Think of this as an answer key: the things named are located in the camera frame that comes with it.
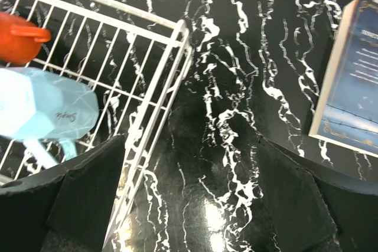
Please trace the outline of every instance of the light blue cup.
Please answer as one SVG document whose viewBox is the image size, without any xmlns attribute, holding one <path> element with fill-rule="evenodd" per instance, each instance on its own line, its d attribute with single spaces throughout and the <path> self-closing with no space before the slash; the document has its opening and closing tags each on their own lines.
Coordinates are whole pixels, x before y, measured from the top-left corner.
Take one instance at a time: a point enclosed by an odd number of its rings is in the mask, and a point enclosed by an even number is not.
<svg viewBox="0 0 378 252">
<path fill-rule="evenodd" d="M 96 124 L 97 97 L 83 83 L 37 68 L 0 68 L 0 135 L 22 142 L 40 165 L 57 165 L 42 140 L 58 141 L 66 160 Z"/>
</svg>

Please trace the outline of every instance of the mug handle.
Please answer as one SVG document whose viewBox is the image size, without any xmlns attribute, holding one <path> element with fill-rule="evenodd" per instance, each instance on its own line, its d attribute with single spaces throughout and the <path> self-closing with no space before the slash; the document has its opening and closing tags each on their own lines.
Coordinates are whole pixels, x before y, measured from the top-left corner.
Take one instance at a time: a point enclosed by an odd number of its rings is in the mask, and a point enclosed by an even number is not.
<svg viewBox="0 0 378 252">
<path fill-rule="evenodd" d="M 11 34 L 19 37 L 34 37 L 35 42 L 48 42 L 51 40 L 50 31 L 39 27 L 12 25 Z"/>
<path fill-rule="evenodd" d="M 59 144 L 64 152 L 64 157 L 66 161 L 69 159 L 73 159 L 77 156 L 76 145 L 75 142 L 72 140 L 62 139 L 59 140 Z"/>
<path fill-rule="evenodd" d="M 37 162 L 45 169 L 52 168 L 58 164 L 39 140 L 27 139 L 24 140 L 24 145 L 33 154 Z"/>
</svg>

